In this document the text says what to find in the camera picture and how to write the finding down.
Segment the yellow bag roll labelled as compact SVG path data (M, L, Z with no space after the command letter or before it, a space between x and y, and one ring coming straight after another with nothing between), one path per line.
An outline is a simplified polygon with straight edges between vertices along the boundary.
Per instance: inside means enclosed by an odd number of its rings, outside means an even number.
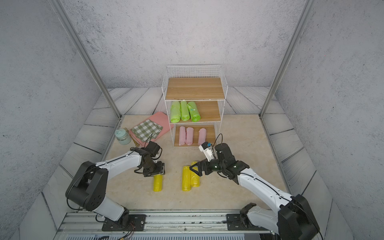
M191 172L191 187L193 188L197 188L200 186L200 177L199 175L197 175L196 173L194 173L193 171Z

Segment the pink bag roll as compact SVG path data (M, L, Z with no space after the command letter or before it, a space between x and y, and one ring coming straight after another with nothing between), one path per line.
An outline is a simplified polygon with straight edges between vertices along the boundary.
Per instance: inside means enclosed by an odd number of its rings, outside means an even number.
M204 142L206 142L207 137L207 130L205 128L201 128L199 130L199 139L198 139L198 145L202 145Z
M186 128L181 126L179 128L179 146L183 146L186 144Z
M188 127L186 129L186 144L191 146L194 142L194 128Z

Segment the bright green bag roll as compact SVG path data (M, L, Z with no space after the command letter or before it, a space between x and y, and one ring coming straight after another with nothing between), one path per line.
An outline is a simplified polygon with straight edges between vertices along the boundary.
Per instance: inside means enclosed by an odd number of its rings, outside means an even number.
M199 122L201 115L195 102L188 102L190 118L192 122Z

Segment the light green bag roll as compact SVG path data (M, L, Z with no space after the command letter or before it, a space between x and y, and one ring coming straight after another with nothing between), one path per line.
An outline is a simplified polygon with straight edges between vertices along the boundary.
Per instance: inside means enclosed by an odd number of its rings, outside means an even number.
M170 121L175 124L181 120L181 105L179 101L173 101L171 104Z

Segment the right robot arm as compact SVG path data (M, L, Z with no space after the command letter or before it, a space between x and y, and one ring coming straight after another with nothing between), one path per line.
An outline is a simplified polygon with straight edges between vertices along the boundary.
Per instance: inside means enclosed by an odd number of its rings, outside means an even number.
M190 166L198 176L221 173L226 179L246 188L261 199L269 209L250 203L241 209L238 223L244 230L263 228L282 240L312 240L320 235L320 226L305 197L293 196L260 177L249 165L238 161L226 143L199 146L205 159Z

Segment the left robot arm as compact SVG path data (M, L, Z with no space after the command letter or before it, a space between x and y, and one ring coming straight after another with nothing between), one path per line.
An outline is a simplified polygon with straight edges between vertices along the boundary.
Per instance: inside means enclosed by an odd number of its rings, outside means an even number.
M165 174L165 164L159 160L162 148L155 142L145 147L132 147L127 153L104 162L84 162L80 165L65 196L80 209L104 217L103 232L142 232L146 215L134 214L106 195L108 181L134 169L144 177Z

